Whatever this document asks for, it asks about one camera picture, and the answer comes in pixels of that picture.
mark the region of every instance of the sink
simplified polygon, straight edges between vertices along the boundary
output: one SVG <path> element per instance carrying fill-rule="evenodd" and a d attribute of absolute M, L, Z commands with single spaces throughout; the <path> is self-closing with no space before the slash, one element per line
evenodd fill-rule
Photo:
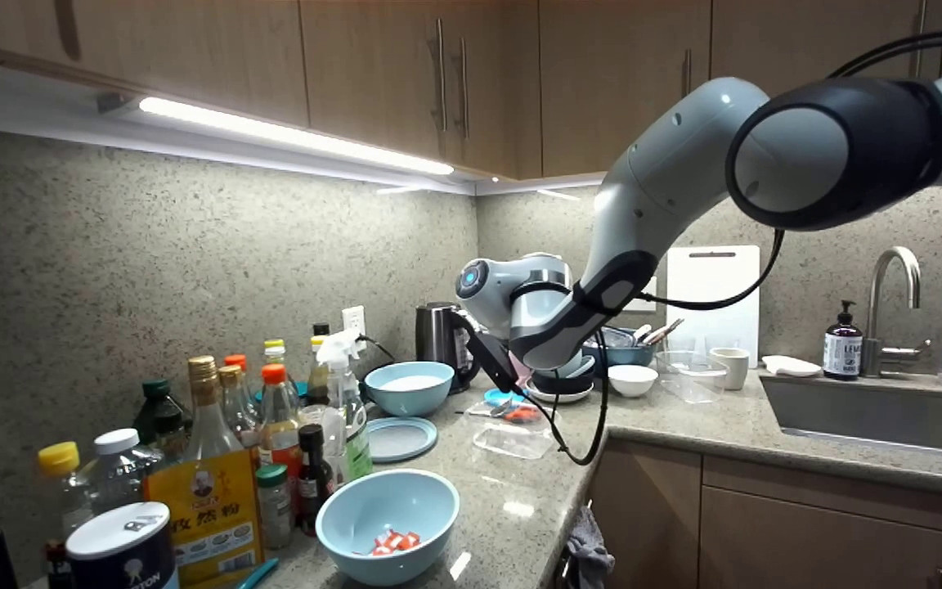
<path fill-rule="evenodd" d="M 762 376 L 785 431 L 826 431 L 942 448 L 940 376 L 788 380 Z"/>

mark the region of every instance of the under-cabinet light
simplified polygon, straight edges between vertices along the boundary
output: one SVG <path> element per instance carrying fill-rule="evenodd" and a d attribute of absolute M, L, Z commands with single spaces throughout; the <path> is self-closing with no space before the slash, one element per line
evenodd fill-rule
<path fill-rule="evenodd" d="M 183 126 L 197 126 L 197 129 L 212 129 L 212 131 L 252 137 L 252 142 L 267 142 L 267 144 L 318 152 L 318 154 L 329 154 L 329 159 L 343 159 L 343 161 L 376 164 L 376 166 L 396 166 L 396 172 L 432 175 L 432 177 L 455 175 L 455 166 L 442 164 L 442 161 L 413 159 L 413 154 L 399 154 L 399 152 L 387 152 L 387 147 L 373 147 L 373 144 L 358 144 L 358 142 L 340 142 L 340 137 L 327 137 L 327 135 L 311 135 L 301 129 L 240 118 L 230 111 L 212 111 L 212 107 L 154 97 L 154 96 L 140 97 L 140 111 L 157 116 L 157 118 L 169 118 L 169 120 L 183 120 Z"/>

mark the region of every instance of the lower cabinet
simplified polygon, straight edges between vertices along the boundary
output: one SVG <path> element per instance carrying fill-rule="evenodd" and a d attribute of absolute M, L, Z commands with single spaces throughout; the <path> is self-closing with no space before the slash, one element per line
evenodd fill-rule
<path fill-rule="evenodd" d="M 942 589 L 942 493 L 608 439 L 611 589 Z"/>
<path fill-rule="evenodd" d="M 614 557 L 608 589 L 698 587 L 699 454 L 608 443 L 591 502 Z"/>
<path fill-rule="evenodd" d="M 704 489 L 699 589 L 942 589 L 942 534 Z"/>

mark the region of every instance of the red cap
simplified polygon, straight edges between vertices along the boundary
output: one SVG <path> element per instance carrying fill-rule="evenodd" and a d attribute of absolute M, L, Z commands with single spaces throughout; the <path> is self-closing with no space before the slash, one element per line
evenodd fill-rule
<path fill-rule="evenodd" d="M 263 380 L 264 382 L 284 382 L 284 365 L 264 365 Z"/>
<path fill-rule="evenodd" d="M 227 354 L 227 358 L 222 358 L 222 368 L 240 368 L 240 370 L 246 374 L 250 358 L 246 358 L 246 354 Z"/>

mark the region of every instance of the electric kettle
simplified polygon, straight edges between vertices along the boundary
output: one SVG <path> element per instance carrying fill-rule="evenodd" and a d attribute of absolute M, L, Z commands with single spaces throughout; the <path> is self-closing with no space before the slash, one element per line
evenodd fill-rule
<path fill-rule="evenodd" d="M 455 391 L 467 391 L 476 374 L 476 361 L 467 351 L 467 328 L 450 320 L 458 312 L 462 306 L 455 300 L 432 300 L 417 309 L 417 358 L 448 365 L 455 370 Z"/>

